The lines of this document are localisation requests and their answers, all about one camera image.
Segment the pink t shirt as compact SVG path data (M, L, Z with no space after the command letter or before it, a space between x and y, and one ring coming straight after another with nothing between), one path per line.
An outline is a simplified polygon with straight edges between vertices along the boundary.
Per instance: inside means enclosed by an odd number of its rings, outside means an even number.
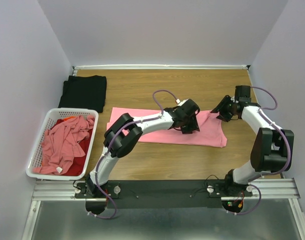
M125 113L134 118L158 114L159 112L159 110L152 109L113 107L106 128L109 129ZM227 145L227 138L222 130L222 121L217 119L216 113L210 113L209 110L200 111L196 118L199 131L195 131L192 134L183 134L175 129L159 130L143 135L138 141L143 143L195 145L215 148L224 148Z

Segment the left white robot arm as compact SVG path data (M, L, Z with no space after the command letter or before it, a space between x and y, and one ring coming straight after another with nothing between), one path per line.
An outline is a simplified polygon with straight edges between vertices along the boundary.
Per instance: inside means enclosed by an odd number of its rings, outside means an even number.
M171 129L179 130L182 134L198 131L199 112L199 106L192 99L186 99L177 101L174 107L167 107L147 116L122 114L104 134L102 154L85 178L86 192L93 198L103 194L103 185L108 182L117 161L128 155L142 136Z

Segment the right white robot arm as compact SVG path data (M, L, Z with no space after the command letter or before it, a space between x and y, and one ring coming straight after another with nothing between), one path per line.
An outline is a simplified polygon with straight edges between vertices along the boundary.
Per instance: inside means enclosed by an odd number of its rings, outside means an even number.
M252 86L237 85L234 96L226 95L211 111L223 122L236 116L256 134L249 161L225 175L222 189L228 196L245 190L260 177L286 172L292 164L295 134L277 125L264 113L264 107L252 102L251 90Z

